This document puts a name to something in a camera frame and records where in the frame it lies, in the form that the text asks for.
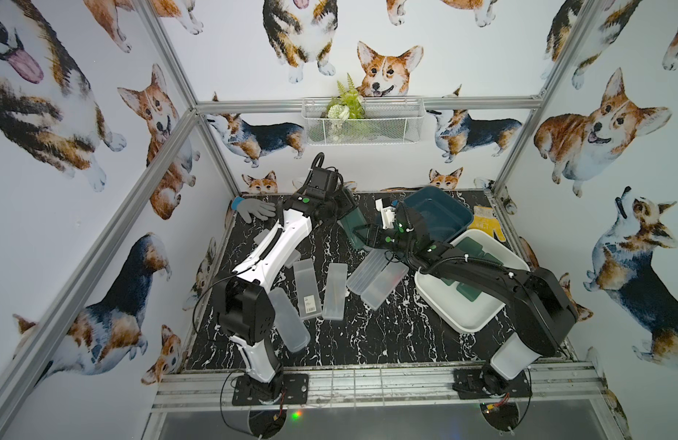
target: white label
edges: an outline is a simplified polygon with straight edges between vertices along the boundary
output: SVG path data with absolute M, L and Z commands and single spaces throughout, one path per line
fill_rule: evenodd
M 317 306 L 314 304 L 314 295 L 305 296 L 305 313 L 317 312 Z

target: pink tongue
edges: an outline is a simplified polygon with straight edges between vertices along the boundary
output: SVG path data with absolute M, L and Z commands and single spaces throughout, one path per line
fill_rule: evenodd
M 44 79 L 44 71 L 41 70 L 36 60 L 22 48 L 9 55 L 7 62 L 17 71 L 19 76 L 30 83 L 38 84 Z

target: gray glove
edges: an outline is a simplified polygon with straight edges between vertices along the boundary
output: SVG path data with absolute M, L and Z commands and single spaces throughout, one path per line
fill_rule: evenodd
M 261 220 L 268 220 L 268 217 L 276 216 L 276 207 L 273 203 L 261 201 L 258 198 L 237 197 L 231 204 L 231 208 L 236 209 L 236 212 L 246 223 L 251 223 L 251 214 Z

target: table surface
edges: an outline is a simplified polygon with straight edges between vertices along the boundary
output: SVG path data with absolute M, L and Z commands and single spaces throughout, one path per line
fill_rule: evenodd
M 410 193 L 355 195 L 368 220 L 376 215 L 375 198 L 404 198 L 407 194 Z M 471 210 L 474 206 L 490 207 L 490 202 L 481 190 L 454 191 L 451 194 Z M 275 203 L 279 197 L 261 198 Z M 224 250 L 220 268 L 222 273 L 231 273 L 238 263 L 246 259 L 256 246 L 253 238 L 264 229 L 272 228 L 274 223 L 275 219 L 265 222 L 255 219 L 251 224 L 236 221 Z M 323 300 L 329 263 L 347 263 L 351 275 L 367 255 L 366 251 L 352 249 L 337 224 L 314 231 L 300 243 L 298 251 L 303 259 L 314 260 Z M 292 304 L 297 306 L 292 268 L 282 268 L 273 287 L 282 287 L 289 293 Z M 216 316 L 216 313 L 210 304 L 202 316 L 200 332 L 185 369 L 222 370 L 241 367 L 242 360 L 234 344 L 214 329 L 215 322 L 211 321 L 211 317 Z M 379 310 L 371 310 L 358 295 L 350 294 L 346 298 L 344 321 L 314 318 L 305 321 L 305 326 L 309 330 L 310 342 L 298 353 L 290 353 L 285 349 L 283 341 L 273 329 L 273 347 L 283 365 L 434 363 L 487 359 L 513 331 L 505 310 L 500 311 L 476 334 L 460 334 L 451 329 L 416 291 L 412 271 L 397 285 L 395 292 L 388 296 Z

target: wire basket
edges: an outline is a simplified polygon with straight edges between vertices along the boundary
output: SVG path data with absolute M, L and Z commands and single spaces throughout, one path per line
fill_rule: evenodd
M 425 117 L 420 98 L 366 98 L 366 119 L 327 119 L 327 99 L 303 99 L 302 117 L 310 145 L 414 144 Z

